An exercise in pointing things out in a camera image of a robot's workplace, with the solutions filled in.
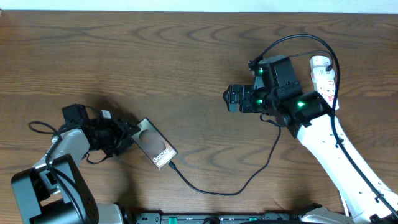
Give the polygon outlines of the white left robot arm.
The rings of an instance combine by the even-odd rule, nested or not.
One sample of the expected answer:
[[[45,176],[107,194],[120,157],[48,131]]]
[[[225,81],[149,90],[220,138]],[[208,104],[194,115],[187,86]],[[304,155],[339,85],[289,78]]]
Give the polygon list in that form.
[[[52,145],[31,168],[11,179],[24,223],[135,223],[135,216],[116,203],[96,203],[79,165],[91,151],[102,150],[106,158],[118,156],[134,144],[139,127],[99,111],[91,119],[82,104],[62,109],[64,125],[50,127]]]

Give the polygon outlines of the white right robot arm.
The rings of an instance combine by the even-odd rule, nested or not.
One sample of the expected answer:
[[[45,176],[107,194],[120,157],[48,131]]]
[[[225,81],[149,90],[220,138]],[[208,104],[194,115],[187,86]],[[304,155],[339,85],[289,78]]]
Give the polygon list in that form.
[[[322,165],[336,185],[355,223],[397,222],[397,194],[372,171],[344,133],[331,124],[335,71],[330,58],[310,59],[314,90],[304,93],[289,56],[259,62],[252,85],[230,85],[223,94],[230,112],[273,116]]]

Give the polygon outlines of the smartphone with bronze back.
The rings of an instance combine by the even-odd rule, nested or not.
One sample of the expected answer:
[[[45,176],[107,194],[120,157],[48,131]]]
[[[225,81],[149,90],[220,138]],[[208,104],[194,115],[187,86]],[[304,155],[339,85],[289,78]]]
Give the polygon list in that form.
[[[137,127],[140,129],[132,135],[132,140],[158,169],[162,169],[177,154],[176,148],[148,119],[144,118]]]

